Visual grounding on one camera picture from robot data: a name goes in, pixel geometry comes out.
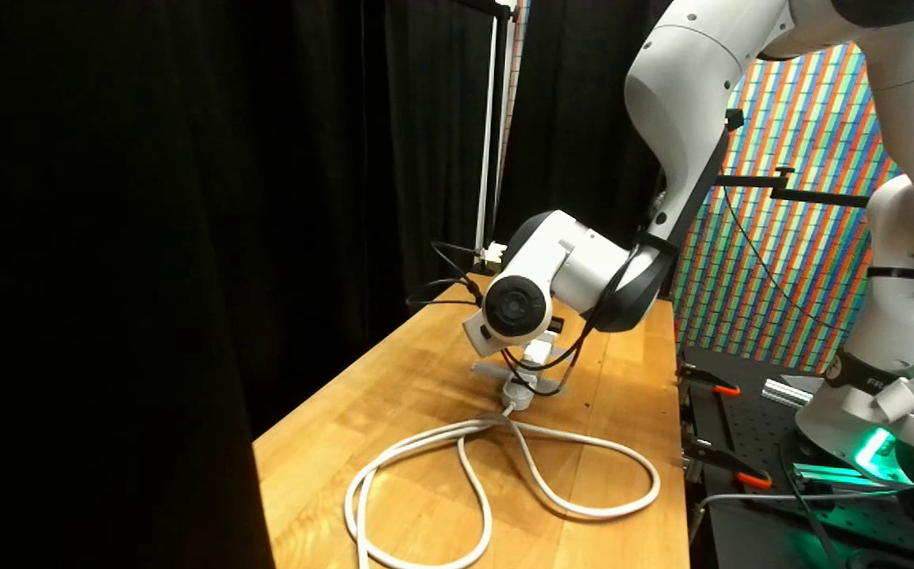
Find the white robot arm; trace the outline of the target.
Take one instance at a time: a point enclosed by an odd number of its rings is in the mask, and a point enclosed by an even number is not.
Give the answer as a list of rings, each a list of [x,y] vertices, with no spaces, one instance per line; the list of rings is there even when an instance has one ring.
[[[739,126],[732,91],[746,65],[844,42],[863,50],[900,173],[867,199],[863,309],[838,376],[796,411],[796,428],[876,479],[914,479],[914,0],[674,0],[622,79],[626,115],[665,169],[646,231],[622,249],[567,212],[529,219],[466,321],[474,351],[541,338],[559,302],[600,332],[643,321],[701,195],[732,180],[719,159]]]

